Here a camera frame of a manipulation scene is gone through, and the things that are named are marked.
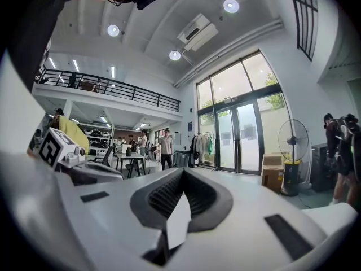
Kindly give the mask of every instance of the clothing rack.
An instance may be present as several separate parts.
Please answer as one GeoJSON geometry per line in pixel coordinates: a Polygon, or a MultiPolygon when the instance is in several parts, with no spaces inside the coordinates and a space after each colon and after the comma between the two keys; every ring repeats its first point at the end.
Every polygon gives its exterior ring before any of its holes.
{"type": "MultiPolygon", "coordinates": [[[[194,135],[193,135],[193,138],[195,138],[196,136],[200,136],[201,134],[212,134],[212,136],[213,136],[213,143],[214,143],[214,145],[213,145],[213,148],[215,148],[215,136],[214,136],[214,132],[205,132],[205,133],[195,133],[194,135]]],[[[219,169],[218,169],[218,167],[216,167],[215,166],[215,154],[214,154],[214,161],[213,161],[213,163],[214,163],[214,168],[212,168],[212,170],[211,170],[211,172],[212,171],[218,171],[219,169]]]]}

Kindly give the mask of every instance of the yellow cloth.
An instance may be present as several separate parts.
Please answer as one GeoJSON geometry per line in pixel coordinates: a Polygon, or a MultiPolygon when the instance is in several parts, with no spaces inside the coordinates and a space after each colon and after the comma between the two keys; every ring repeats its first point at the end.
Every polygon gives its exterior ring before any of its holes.
{"type": "Polygon", "coordinates": [[[59,130],[64,132],[69,138],[71,138],[79,146],[83,147],[85,153],[89,152],[89,141],[86,135],[81,131],[79,126],[68,120],[65,116],[59,116],[59,130]]]}

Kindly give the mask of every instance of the cardboard box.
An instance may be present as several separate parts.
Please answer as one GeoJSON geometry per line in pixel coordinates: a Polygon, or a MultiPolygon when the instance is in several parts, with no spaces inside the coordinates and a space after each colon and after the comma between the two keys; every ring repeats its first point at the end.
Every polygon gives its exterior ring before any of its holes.
{"type": "Polygon", "coordinates": [[[268,187],[270,190],[279,194],[283,182],[283,166],[264,165],[261,174],[262,186],[268,187]]]}
{"type": "Polygon", "coordinates": [[[262,165],[282,165],[281,154],[264,154],[262,165]]]}

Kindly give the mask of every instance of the air conditioner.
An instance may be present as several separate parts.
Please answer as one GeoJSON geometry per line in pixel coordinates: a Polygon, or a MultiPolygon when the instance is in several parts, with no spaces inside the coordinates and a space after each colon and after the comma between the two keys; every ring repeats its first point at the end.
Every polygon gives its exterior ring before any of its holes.
{"type": "Polygon", "coordinates": [[[203,14],[197,15],[178,35],[185,43],[184,49],[197,51],[202,45],[218,34],[218,30],[203,14]]]}

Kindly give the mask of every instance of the ceiling light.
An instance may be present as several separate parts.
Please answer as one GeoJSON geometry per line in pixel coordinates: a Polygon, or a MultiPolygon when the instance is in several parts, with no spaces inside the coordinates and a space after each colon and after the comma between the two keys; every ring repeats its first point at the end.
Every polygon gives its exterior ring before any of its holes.
{"type": "Polygon", "coordinates": [[[119,27],[117,25],[110,25],[108,27],[108,34],[112,37],[116,37],[119,35],[119,27]]]}
{"type": "Polygon", "coordinates": [[[115,78],[115,67],[114,66],[111,67],[111,72],[112,72],[112,78],[115,78]]]}
{"type": "Polygon", "coordinates": [[[239,9],[239,4],[236,0],[225,0],[223,7],[228,13],[236,13],[239,9]]]}
{"type": "Polygon", "coordinates": [[[74,63],[75,69],[77,70],[77,72],[79,72],[78,64],[75,59],[73,59],[73,63],[74,63]]]}
{"type": "Polygon", "coordinates": [[[52,59],[50,57],[49,57],[49,60],[51,62],[51,65],[54,67],[54,69],[56,69],[54,62],[52,61],[52,59]]]}
{"type": "Polygon", "coordinates": [[[181,54],[180,54],[178,51],[173,50],[173,51],[171,51],[171,53],[169,54],[169,58],[170,58],[171,60],[179,60],[179,58],[181,58],[181,54]]]}

